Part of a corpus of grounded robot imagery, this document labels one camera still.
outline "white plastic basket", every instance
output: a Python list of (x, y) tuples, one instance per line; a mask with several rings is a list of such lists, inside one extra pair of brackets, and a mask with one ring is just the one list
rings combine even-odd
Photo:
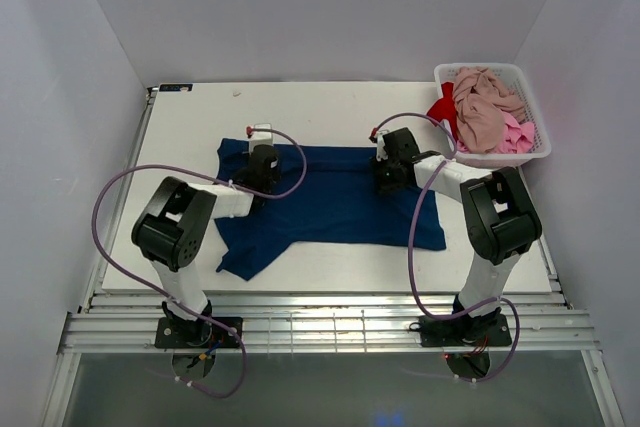
[[(551, 153), (551, 143), (547, 135), (547, 129), (542, 121), (540, 108), (533, 98), (531, 89), (527, 85), (524, 74), (519, 67), (513, 64), (497, 64), (497, 63), (458, 63), (458, 64), (440, 64), (435, 68), (434, 74), (438, 87), (438, 96), (442, 95), (442, 84), (444, 82), (453, 82), (460, 67), (489, 67), (508, 89), (515, 91), (522, 99), (525, 105), (525, 117), (528, 122), (536, 125), (536, 136), (533, 142), (531, 152), (527, 154), (464, 154), (459, 152), (456, 154), (458, 162), (470, 165), (472, 167), (482, 167), (485, 169), (496, 169), (500, 167), (517, 167), (528, 162), (531, 159), (546, 157)], [(445, 125), (451, 131), (449, 122), (445, 121)]]

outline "white table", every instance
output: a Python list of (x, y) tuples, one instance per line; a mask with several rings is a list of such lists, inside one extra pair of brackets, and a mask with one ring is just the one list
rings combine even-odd
[[(431, 82), (317, 82), (194, 84), (191, 92), (160, 92), (144, 136), (138, 165), (164, 163), (216, 175), (216, 151), (223, 137), (244, 138), (247, 125), (271, 123), (303, 145), (371, 146), (371, 128), (403, 111), (425, 113), (436, 100)], [(408, 126), (421, 150), (446, 152), (444, 134), (416, 118), (398, 119)], [(134, 273), (156, 283), (158, 276), (131, 242), (131, 229), (151, 195), (167, 175), (134, 174), (118, 226), (113, 256)], [(199, 179), (184, 177), (185, 181)], [(447, 249), (416, 250), (418, 287), (423, 292), (459, 291), (472, 258), (462, 207), (437, 195)], [(246, 282), (216, 273), (226, 246), (211, 223), (197, 258), (205, 290), (251, 293), (408, 293), (406, 248), (380, 245), (292, 245), (270, 266)], [(145, 291), (112, 267), (102, 288), (109, 292)], [(508, 293), (550, 292), (541, 247), (536, 242), (507, 283)]]

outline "navy blue garment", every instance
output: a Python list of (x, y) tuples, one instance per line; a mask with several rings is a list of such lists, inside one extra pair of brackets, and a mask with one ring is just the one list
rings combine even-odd
[[(282, 180), (277, 192), (292, 187), (302, 160), (292, 145), (277, 145)], [(223, 139), (218, 156), (218, 178), (228, 180), (246, 166), (247, 142)], [(251, 279), (297, 241), (406, 246), (411, 216), (420, 190), (411, 188), (379, 196), (369, 165), (375, 148), (303, 147), (308, 171), (302, 185), (282, 200), (267, 200), (247, 217), (216, 219), (229, 252), (220, 270)], [(438, 221), (435, 196), (425, 198), (415, 246), (444, 250), (444, 232)]]

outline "dusty pink cloth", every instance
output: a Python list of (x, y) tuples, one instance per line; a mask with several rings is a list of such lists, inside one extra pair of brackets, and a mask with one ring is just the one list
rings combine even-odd
[(462, 67), (454, 82), (453, 101), (459, 137), (474, 154), (492, 152), (502, 141), (501, 112), (509, 112), (517, 122), (525, 120), (524, 102), (488, 67)]
[[(533, 147), (536, 136), (536, 126), (533, 122), (519, 124), (515, 117), (508, 112), (502, 112), (504, 130), (502, 142), (493, 149), (491, 154), (526, 154)], [(458, 150), (469, 153), (467, 146), (458, 140)]]

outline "folded fabric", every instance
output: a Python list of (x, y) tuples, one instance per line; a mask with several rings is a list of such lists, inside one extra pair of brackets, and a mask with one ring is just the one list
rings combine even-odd
[[(533, 147), (536, 135), (536, 126), (533, 122), (519, 124), (513, 115), (502, 112), (504, 118), (504, 131), (502, 142), (493, 149), (492, 154), (526, 154)], [(458, 141), (458, 150), (469, 153), (467, 146)]]
[(453, 103), (453, 82), (442, 84), (442, 98), (436, 100), (427, 115), (438, 122), (448, 120), (453, 138), (458, 140), (458, 114)]
[(453, 101), (459, 138), (474, 154), (492, 152), (501, 143), (505, 126), (501, 112), (524, 120), (524, 102), (487, 67), (462, 67), (455, 78)]
[[(299, 152), (277, 145), (282, 180), (276, 191), (293, 186), (302, 167)], [(226, 180), (246, 165), (247, 142), (224, 139), (218, 149), (218, 178)], [(216, 219), (229, 251), (218, 271), (251, 279), (298, 241), (406, 246), (419, 189), (379, 196), (374, 191), (370, 159), (375, 148), (303, 147), (308, 171), (292, 195), (267, 201), (247, 217)], [(416, 246), (444, 250), (435, 196), (428, 192), (416, 231)]]

